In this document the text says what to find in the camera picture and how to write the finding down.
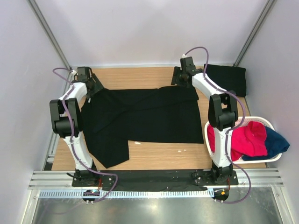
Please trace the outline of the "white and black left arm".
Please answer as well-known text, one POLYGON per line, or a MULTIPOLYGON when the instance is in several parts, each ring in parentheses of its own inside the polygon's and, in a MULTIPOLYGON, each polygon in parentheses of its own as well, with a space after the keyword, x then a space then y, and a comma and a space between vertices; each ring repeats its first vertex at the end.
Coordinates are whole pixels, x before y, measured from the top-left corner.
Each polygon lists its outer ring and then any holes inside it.
POLYGON ((50 117, 53 132, 67 144, 75 161, 74 174, 67 173, 74 187, 93 187, 100 181, 97 168, 85 146, 83 118, 79 102, 91 97, 104 87, 90 67, 75 70, 54 68, 52 72, 70 86, 59 99, 50 101, 50 117))

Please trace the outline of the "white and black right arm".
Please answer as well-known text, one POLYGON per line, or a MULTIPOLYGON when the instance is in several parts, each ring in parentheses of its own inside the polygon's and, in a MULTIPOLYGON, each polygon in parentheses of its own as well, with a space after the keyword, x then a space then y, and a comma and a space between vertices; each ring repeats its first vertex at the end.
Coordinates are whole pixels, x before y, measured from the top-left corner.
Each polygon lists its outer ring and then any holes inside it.
POLYGON ((182 56, 180 67, 175 67, 172 85, 193 86, 209 98, 208 121, 214 129, 214 155, 210 180, 223 184, 233 173, 231 138, 238 120, 237 99, 234 93, 218 86, 205 71, 197 69, 192 57, 182 56))

